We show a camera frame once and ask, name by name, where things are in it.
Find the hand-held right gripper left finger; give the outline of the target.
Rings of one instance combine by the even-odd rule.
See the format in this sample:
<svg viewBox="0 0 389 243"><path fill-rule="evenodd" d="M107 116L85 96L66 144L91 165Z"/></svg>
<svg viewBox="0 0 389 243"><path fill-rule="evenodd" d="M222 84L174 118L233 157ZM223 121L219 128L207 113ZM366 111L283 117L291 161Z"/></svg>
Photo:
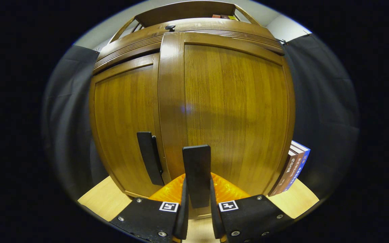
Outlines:
<svg viewBox="0 0 389 243"><path fill-rule="evenodd" d="M189 193L185 174L149 198L136 197L110 223L143 242L180 242L188 233Z"/></svg>

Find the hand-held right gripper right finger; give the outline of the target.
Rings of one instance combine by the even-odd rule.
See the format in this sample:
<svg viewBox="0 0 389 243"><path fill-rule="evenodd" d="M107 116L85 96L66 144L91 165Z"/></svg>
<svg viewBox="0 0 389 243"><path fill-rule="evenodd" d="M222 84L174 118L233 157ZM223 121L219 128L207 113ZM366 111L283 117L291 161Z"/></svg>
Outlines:
<svg viewBox="0 0 389 243"><path fill-rule="evenodd" d="M265 242L294 221L265 195L251 196L216 174L210 178L210 208L221 242Z"/></svg>

